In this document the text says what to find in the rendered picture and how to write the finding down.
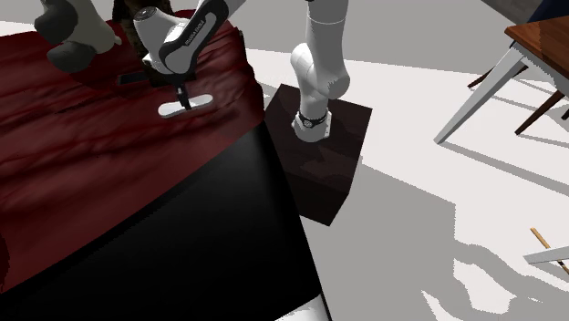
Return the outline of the blue chair with brown legs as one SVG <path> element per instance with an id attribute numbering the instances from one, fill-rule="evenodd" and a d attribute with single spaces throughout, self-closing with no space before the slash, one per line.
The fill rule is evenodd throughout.
<path id="1" fill-rule="evenodd" d="M 464 104 L 470 117 L 507 80 L 527 68 L 541 70 L 556 87 L 549 97 L 516 131 L 521 134 L 561 98 L 569 98 L 569 0 L 543 0 L 528 22 L 506 29 L 513 39 L 496 67 L 469 84 L 479 85 Z"/>

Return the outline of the grey and white plush toy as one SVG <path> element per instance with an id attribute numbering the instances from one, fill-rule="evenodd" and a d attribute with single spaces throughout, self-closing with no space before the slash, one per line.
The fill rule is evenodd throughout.
<path id="1" fill-rule="evenodd" d="M 91 0 L 39 0 L 43 14 L 34 21 L 35 30 L 50 45 L 47 59 L 59 70 L 77 73 L 93 58 L 122 40 L 101 18 Z"/>

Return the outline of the pale grey flat bar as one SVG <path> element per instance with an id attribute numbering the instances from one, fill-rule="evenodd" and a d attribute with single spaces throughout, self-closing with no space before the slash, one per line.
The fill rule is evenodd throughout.
<path id="1" fill-rule="evenodd" d="M 546 249 L 534 254 L 527 254 L 523 258 L 528 264 L 569 260 L 569 245 Z"/>

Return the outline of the white flat oval object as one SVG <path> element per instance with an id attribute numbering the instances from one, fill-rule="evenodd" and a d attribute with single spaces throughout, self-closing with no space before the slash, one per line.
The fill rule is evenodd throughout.
<path id="1" fill-rule="evenodd" d="M 203 94 L 189 98 L 188 102 L 188 107 L 183 106 L 179 101 L 163 103 L 158 107 L 158 114 L 164 119 L 184 114 L 195 114 L 201 110 L 208 109 L 213 103 L 213 96 L 210 94 Z"/>

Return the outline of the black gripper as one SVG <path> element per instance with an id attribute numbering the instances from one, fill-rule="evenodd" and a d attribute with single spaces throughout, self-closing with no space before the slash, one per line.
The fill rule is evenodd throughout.
<path id="1" fill-rule="evenodd" d="M 149 72 L 149 82 L 155 87 L 164 87 L 169 85 L 180 85 L 185 81 L 193 81 L 196 79 L 195 73 L 189 74 L 161 74 L 160 72 L 154 70 Z M 188 97 L 188 92 L 185 86 L 176 87 L 176 96 L 181 105 L 189 110 L 191 109 L 191 104 Z"/>

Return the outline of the wooden table with white legs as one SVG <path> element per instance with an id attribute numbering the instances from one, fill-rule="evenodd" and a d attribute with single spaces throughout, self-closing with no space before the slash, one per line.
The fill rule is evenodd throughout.
<path id="1" fill-rule="evenodd" d="M 509 26 L 505 34 L 514 45 L 436 136 L 436 143 L 445 141 L 523 67 L 542 73 L 556 91 L 516 134 L 524 132 L 560 99 L 569 98 L 569 16 Z"/>

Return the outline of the dark robot stand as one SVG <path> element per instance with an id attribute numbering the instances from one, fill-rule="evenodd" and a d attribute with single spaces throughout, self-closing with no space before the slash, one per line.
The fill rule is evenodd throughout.
<path id="1" fill-rule="evenodd" d="M 350 192 L 372 109 L 332 100 L 330 136 L 309 143 L 291 127 L 299 102 L 298 88 L 280 85 L 265 110 L 265 123 L 299 213 L 329 226 Z"/>

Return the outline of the wooden stick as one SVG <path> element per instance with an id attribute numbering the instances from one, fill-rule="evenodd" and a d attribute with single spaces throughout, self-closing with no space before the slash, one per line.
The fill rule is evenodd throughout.
<path id="1" fill-rule="evenodd" d="M 541 243 L 541 245 L 545 248 L 545 249 L 549 249 L 551 248 L 551 246 L 544 240 L 544 238 L 540 235 L 540 233 L 537 231 L 536 228 L 531 227 L 530 231 L 533 233 L 533 235 L 537 238 L 537 240 Z M 563 270 L 569 274 L 569 267 L 562 261 L 562 260 L 557 260 L 556 261 L 562 268 Z"/>

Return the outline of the black phone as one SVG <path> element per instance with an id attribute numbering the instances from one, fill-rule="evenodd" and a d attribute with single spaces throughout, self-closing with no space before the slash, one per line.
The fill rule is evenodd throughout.
<path id="1" fill-rule="evenodd" d="M 116 85 L 117 86 L 124 86 L 124 85 L 143 82 L 143 81 L 147 81 L 147 80 L 148 80 L 148 77 L 147 77 L 146 73 L 143 71 L 138 71 L 138 72 L 134 72 L 134 73 L 119 75 L 117 77 L 117 80 L 116 80 Z"/>

